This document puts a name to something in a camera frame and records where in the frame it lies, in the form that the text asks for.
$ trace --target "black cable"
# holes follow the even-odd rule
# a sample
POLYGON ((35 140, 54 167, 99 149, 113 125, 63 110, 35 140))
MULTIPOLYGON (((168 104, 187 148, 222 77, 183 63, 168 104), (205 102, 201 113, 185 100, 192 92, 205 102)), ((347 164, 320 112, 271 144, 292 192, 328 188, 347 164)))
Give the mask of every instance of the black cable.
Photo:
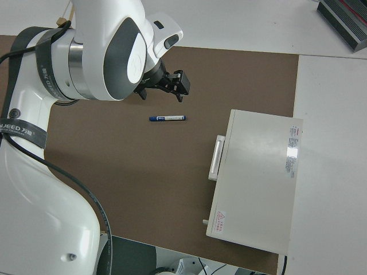
POLYGON ((283 264, 283 270, 282 270, 282 275, 284 275, 286 273, 286 268, 287 268, 287 256, 284 256, 284 264, 283 264))
POLYGON ((204 265, 202 264, 202 261, 200 260, 200 258, 198 258, 198 259, 199 259, 199 262, 200 262, 200 264, 202 266, 202 269, 204 270, 205 275, 208 275, 207 272, 206 272, 206 270, 205 270, 204 265))
POLYGON ((223 267, 225 267, 227 264, 222 265, 220 268, 217 268, 216 270, 213 271, 213 273, 211 275, 213 275, 215 272, 217 272, 219 269, 222 269, 223 267))
POLYGON ((70 101, 70 102, 66 102, 66 103, 63 103, 63 102, 55 102, 55 105, 58 105, 58 106, 70 106, 70 105, 73 105, 75 103, 77 103, 79 101, 79 99, 76 99, 76 100, 73 100, 73 101, 70 101))
MULTIPOLYGON (((65 32, 70 28, 71 26, 71 21, 66 21, 64 24, 62 24, 59 28, 62 29, 60 32, 56 33, 53 37, 52 37, 52 43, 54 43, 56 40, 58 40, 61 36, 63 36, 65 34, 65 32)), ((33 52, 35 51, 36 46, 32 46, 29 48, 25 48, 22 50, 15 50, 9 53, 4 54, 2 57, 0 57, 0 64, 6 60, 9 57, 12 56, 19 56, 20 54, 24 54, 24 53, 29 53, 29 52, 33 52)))
POLYGON ((3 275, 12 275, 12 274, 1 272, 1 271, 0 271, 0 274, 3 274, 3 275))

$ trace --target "white table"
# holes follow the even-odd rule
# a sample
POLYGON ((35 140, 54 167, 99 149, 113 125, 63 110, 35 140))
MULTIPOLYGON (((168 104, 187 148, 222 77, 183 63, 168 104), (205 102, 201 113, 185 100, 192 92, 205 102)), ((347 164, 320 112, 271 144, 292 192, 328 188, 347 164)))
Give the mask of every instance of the white table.
POLYGON ((300 56, 303 119, 286 274, 367 274, 367 60, 300 56))

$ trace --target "cable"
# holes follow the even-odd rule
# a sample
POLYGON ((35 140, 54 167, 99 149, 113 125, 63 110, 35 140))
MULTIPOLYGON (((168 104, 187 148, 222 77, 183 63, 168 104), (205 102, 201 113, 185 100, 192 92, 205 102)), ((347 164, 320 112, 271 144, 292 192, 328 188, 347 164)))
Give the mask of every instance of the cable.
POLYGON ((222 265, 220 268, 217 268, 216 270, 213 271, 213 273, 211 275, 213 275, 215 272, 217 272, 219 269, 222 269, 223 267, 225 267, 227 264, 222 265))
POLYGON ((202 269, 204 270, 205 275, 208 275, 207 272, 206 272, 206 270, 205 270, 204 265, 202 264, 202 261, 200 260, 200 258, 198 258, 198 259, 199 259, 199 262, 200 262, 200 264, 202 266, 202 269))
POLYGON ((76 99, 76 100, 73 100, 73 101, 70 101, 70 102, 66 102, 66 103, 63 103, 63 102, 55 102, 55 105, 58 105, 58 106, 70 106, 70 105, 73 105, 75 103, 77 103, 79 101, 79 99, 76 99))
POLYGON ((64 17, 65 16, 65 13, 67 13, 67 10, 68 10, 68 7, 69 7, 70 3, 71 3, 71 0, 69 0, 68 4, 67 4, 67 6, 66 6, 66 8, 64 10, 64 13, 62 14, 61 17, 64 17))
MULTIPOLYGON (((59 33, 56 33, 53 38, 52 38, 52 43, 54 43, 55 41, 57 41, 61 36, 63 36, 65 34, 65 32, 70 28, 71 26, 71 21, 66 21, 65 23, 63 23, 62 25, 60 25, 60 29, 62 29, 59 33)), ((29 48, 25 48, 22 50, 15 50, 13 52, 9 52, 4 54, 2 57, 0 57, 0 64, 4 62, 4 60, 6 60, 9 57, 13 57, 13 56, 19 56, 20 54, 24 54, 24 53, 29 53, 29 52, 33 52, 35 51, 36 46, 32 46, 29 48)), ((56 102, 55 105, 59 105, 59 106, 70 106, 74 103, 77 103, 79 101, 79 99, 77 100, 73 100, 71 102, 67 102, 67 103, 59 103, 56 102)))
POLYGON ((10 273, 5 273, 5 272, 1 272, 1 271, 0 271, 0 274, 3 274, 3 275, 12 275, 10 273))
POLYGON ((283 270, 282 270, 282 275, 284 275, 286 273, 286 268, 287 268, 287 256, 284 256, 284 264, 283 264, 283 270))
POLYGON ((83 189, 83 191, 85 191, 88 194, 88 196, 94 201, 95 205, 98 207, 98 210, 100 211, 100 213, 103 217, 103 221, 104 221, 104 224, 105 224, 106 229, 107 229, 108 255, 110 256, 110 262, 107 263, 107 274, 110 274, 111 269, 112 269, 112 234, 111 234, 111 228, 110 228, 110 223, 109 223, 108 218, 107 218, 107 214, 104 211, 101 203, 99 202, 99 200, 97 199, 95 194, 93 194, 92 191, 87 186, 85 186, 81 181, 79 181, 73 175, 69 174, 68 172, 61 169, 60 167, 52 164, 51 162, 48 162, 47 160, 44 160, 44 159, 40 158, 39 156, 35 155, 34 153, 29 152, 27 149, 24 149, 22 146, 20 146, 18 143, 16 143, 7 133, 3 133, 3 137, 7 140, 7 142, 10 143, 10 145, 12 145, 14 148, 18 149, 19 151, 21 151, 23 154, 29 156, 30 158, 32 158, 32 159, 34 159, 34 160, 36 160, 40 163, 42 163, 43 165, 46 165, 47 167, 55 170, 56 172, 60 173, 61 175, 66 176, 68 179, 70 179, 75 184, 77 184, 81 189, 83 189))
MULTIPOLYGON (((65 32, 69 29, 69 27, 71 26, 71 22, 70 21, 66 21, 65 23, 63 23, 59 28, 62 29, 60 32, 56 33, 53 37, 52 37, 52 43, 54 43, 56 40, 58 40, 61 36, 63 36, 65 34, 65 32)), ((2 57, 0 57, 0 64, 3 63, 4 60, 6 60, 9 57, 12 56, 19 56, 20 54, 24 54, 24 53, 29 53, 29 52, 33 52, 35 51, 36 46, 32 46, 29 48, 25 48, 22 50, 15 50, 9 53, 4 54, 2 57)))

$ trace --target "warning label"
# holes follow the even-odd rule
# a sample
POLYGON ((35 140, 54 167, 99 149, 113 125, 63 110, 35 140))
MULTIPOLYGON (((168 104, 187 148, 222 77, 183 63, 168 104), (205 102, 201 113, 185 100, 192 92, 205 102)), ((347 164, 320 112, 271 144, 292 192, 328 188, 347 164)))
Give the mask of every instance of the warning label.
POLYGON ((224 229, 226 212, 217 210, 215 221, 214 221, 214 232, 222 233, 224 229))
POLYGON ((298 143, 300 137, 299 127, 293 125, 289 131, 286 173, 290 178, 294 178, 297 172, 298 143))

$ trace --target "metal ring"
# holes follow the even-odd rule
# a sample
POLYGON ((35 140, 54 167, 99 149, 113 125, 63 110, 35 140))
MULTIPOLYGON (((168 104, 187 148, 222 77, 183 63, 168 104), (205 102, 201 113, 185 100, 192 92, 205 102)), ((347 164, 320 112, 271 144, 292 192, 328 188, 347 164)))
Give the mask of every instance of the metal ring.
POLYGON ((78 44, 74 40, 69 49, 69 71, 71 80, 77 92, 86 99, 96 99, 85 82, 82 65, 83 44, 78 44))

